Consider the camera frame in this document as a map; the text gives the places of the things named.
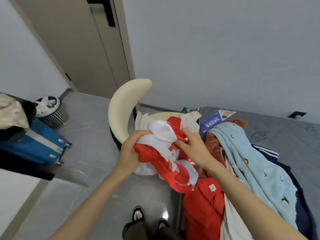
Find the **red clothing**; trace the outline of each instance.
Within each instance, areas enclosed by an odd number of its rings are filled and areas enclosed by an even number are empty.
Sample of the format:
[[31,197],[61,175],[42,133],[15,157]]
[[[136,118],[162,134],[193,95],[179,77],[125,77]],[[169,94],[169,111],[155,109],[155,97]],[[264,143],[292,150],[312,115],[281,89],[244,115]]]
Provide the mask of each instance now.
[[[186,135],[180,129],[181,119],[170,117],[167,122],[173,129],[177,139],[187,143]],[[186,153],[174,143],[171,144],[169,150],[172,151],[175,148],[179,149],[178,159],[188,160]],[[179,193],[192,191],[193,186],[187,185],[190,179],[189,172],[182,164],[175,161],[174,163],[177,165],[178,170],[172,171],[171,163],[166,161],[152,146],[136,144],[134,145],[134,150],[139,153],[139,161],[142,163],[150,162],[175,191]]]
[[194,191],[185,193],[186,240],[219,240],[224,196],[213,177],[198,178]]

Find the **navy blue clothing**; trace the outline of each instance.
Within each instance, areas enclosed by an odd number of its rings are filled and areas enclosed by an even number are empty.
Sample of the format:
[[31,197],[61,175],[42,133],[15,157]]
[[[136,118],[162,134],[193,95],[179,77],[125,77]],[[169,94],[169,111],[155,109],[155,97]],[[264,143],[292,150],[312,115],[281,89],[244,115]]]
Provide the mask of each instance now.
[[251,144],[251,145],[254,149],[262,153],[262,155],[268,161],[282,167],[286,171],[286,173],[289,175],[289,177],[292,180],[292,183],[297,188],[296,224],[298,227],[298,231],[309,240],[318,240],[316,222],[309,209],[309,206],[306,203],[306,199],[303,194],[303,189],[301,188],[300,184],[298,183],[298,181],[296,180],[296,178],[291,172],[291,167],[285,164],[282,164],[281,162],[278,162],[278,157],[279,157],[278,153],[273,152],[259,145],[254,145],[254,144]]

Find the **trash can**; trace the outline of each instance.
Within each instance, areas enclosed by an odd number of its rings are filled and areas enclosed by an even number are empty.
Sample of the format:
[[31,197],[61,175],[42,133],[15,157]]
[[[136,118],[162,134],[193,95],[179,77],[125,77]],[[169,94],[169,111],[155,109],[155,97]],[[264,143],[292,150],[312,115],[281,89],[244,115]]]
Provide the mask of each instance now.
[[43,123],[59,128],[66,125],[69,115],[58,97],[46,96],[36,101],[36,117]]

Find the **tiled floor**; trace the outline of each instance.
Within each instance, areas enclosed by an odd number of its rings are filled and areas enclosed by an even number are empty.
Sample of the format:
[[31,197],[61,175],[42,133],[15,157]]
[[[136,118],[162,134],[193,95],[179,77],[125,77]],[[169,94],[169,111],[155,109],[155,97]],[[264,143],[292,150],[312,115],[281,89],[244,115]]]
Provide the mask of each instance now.
[[[110,134],[109,102],[107,98],[75,92],[64,98],[70,120],[58,132],[73,146],[66,150],[65,163],[58,170],[57,178],[41,194],[14,240],[47,239],[114,169],[119,151]],[[137,109],[142,113],[158,112],[144,107]],[[134,130],[133,118],[128,130]],[[175,226],[178,203],[179,194],[158,176],[132,175],[112,195],[89,239],[122,239],[122,228],[130,221],[132,209],[137,205],[144,208],[151,227],[155,228],[156,221],[166,215]]]

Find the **mesh wastebasket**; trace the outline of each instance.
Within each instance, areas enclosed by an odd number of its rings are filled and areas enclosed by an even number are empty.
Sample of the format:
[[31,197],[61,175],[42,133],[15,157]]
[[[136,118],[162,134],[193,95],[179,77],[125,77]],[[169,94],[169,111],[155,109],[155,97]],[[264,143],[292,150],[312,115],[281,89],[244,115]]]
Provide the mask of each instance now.
[[50,109],[50,112],[37,115],[37,118],[43,123],[54,128],[59,128],[66,125],[67,121],[69,120],[69,115],[62,106],[60,98],[49,96],[48,99],[56,100],[56,104]]

